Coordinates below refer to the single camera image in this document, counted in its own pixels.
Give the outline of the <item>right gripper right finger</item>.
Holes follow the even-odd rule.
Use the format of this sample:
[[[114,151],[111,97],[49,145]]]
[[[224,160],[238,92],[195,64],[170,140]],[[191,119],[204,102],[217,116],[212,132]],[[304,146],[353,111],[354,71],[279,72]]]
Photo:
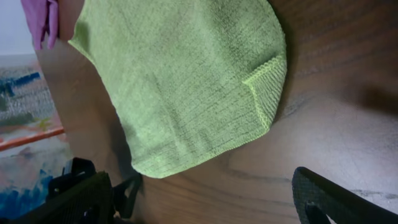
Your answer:
[[[301,223],[397,223],[397,214],[375,205],[306,167],[292,178]]]

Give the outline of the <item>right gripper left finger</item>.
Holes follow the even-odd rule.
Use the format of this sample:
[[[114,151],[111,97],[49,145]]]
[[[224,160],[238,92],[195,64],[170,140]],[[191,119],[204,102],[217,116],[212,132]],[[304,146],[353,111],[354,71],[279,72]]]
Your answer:
[[[113,187],[108,173],[75,157],[60,177],[49,182],[44,204],[18,218],[1,217],[1,223],[127,223],[141,184],[141,174],[134,171]]]

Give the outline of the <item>light green cloth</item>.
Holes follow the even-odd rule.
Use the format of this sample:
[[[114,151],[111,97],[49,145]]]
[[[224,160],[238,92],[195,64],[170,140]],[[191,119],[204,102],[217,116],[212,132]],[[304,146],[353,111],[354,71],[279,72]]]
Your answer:
[[[164,178],[267,133],[287,73],[267,1],[86,1],[70,45],[96,68],[131,164]]]

